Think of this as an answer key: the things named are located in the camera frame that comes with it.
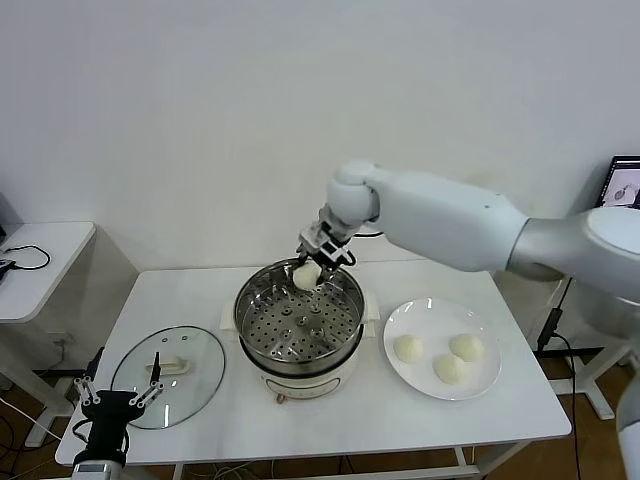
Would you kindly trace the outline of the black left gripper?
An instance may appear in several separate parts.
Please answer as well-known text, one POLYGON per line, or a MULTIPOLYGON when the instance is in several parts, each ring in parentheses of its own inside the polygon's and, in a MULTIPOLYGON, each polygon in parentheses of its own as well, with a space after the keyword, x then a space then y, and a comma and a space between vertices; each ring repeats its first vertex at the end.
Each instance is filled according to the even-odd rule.
POLYGON ((81 411, 91 424, 86 448, 99 453, 125 453, 128 448, 128 424, 139 419, 143 415, 143 408, 150 405, 164 389, 160 382, 160 355, 155 353, 149 385, 144 391, 137 394, 112 390, 97 392, 94 379, 103 351, 104 347, 100 347, 84 372, 73 381, 82 404, 81 411))

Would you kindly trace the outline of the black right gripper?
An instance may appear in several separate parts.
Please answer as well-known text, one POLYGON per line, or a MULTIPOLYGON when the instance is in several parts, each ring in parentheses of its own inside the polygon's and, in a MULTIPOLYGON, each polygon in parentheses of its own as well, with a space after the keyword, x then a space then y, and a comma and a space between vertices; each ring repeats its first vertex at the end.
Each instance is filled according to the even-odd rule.
POLYGON ((317 286, 331 280, 341 267, 350 265, 350 251, 333 241, 349 241, 357 232, 358 226, 341 220, 328 203, 319 210, 317 221, 300 231, 296 250, 299 263, 313 261, 320 267, 317 286))

